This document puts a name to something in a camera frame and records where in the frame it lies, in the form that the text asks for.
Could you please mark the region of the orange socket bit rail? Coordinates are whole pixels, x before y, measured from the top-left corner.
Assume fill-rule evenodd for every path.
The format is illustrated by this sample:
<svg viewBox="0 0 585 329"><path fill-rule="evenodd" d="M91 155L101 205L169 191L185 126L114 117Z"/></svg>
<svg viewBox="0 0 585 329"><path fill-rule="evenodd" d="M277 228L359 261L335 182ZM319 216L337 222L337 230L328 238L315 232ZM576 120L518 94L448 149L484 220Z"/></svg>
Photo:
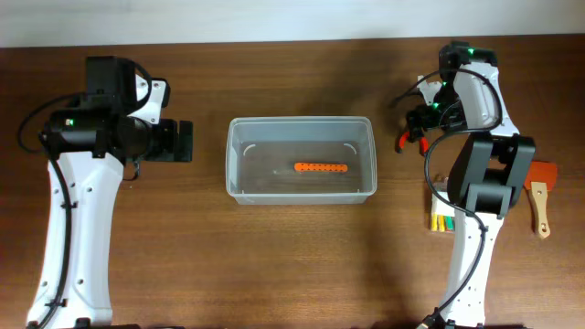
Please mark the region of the orange socket bit rail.
<svg viewBox="0 0 585 329"><path fill-rule="evenodd" d="M346 173L348 166L346 164L323 164L323 163L295 163L293 169L296 172L327 172L327 173Z"/></svg>

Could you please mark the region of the clear plastic container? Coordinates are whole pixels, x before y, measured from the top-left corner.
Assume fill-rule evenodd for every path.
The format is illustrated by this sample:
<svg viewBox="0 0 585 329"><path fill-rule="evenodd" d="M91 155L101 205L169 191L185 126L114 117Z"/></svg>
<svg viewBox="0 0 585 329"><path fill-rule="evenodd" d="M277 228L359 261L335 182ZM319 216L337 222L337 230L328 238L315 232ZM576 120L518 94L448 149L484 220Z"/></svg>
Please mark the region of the clear plastic container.
<svg viewBox="0 0 585 329"><path fill-rule="evenodd" d="M295 163L344 164L346 173ZM362 204L378 188L374 131L364 116L236 118L229 124L226 190L240 205Z"/></svg>

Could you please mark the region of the red handled small cutters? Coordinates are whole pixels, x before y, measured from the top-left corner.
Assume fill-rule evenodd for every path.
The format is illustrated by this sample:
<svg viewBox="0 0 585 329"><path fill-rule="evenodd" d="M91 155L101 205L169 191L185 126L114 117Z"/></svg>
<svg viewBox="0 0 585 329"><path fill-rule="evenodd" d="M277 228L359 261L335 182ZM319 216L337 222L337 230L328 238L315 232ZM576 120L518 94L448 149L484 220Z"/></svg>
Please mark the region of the red handled small cutters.
<svg viewBox="0 0 585 329"><path fill-rule="evenodd" d="M412 133L411 131L405 131L399 138L396 145L396 152L401 154L404 150L406 142L409 143L418 143L420 148L420 154L424 156L429 150L429 142L424 136L423 132L415 131Z"/></svg>

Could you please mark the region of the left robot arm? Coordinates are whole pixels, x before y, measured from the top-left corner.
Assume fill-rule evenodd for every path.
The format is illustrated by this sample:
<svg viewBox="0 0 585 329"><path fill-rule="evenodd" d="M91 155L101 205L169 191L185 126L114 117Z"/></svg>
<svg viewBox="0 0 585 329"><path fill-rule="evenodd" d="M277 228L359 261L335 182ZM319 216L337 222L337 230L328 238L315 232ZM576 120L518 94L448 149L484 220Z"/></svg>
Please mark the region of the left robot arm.
<svg viewBox="0 0 585 329"><path fill-rule="evenodd" d="M48 159L50 210L41 277L27 313L29 328L112 324L109 254L116 196L143 162L188 163L193 124L164 119L169 83L137 62L86 59L86 89L58 105L38 134Z"/></svg>

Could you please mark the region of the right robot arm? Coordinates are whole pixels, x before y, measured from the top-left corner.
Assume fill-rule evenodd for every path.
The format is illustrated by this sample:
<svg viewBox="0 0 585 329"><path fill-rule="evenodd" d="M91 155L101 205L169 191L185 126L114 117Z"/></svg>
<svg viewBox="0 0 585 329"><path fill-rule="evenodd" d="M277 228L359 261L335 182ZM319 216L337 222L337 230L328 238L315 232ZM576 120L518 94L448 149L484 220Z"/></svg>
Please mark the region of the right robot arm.
<svg viewBox="0 0 585 329"><path fill-rule="evenodd" d="M454 210L454 242L447 290L422 328L482 328L484 297L497 235L516 204L536 152L520 134L499 89L496 54L453 41L439 52L438 81L420 76L407 90L424 102L406 115L397 147L420 143L424 165L439 143L465 135L441 194L424 175L431 195Z"/></svg>

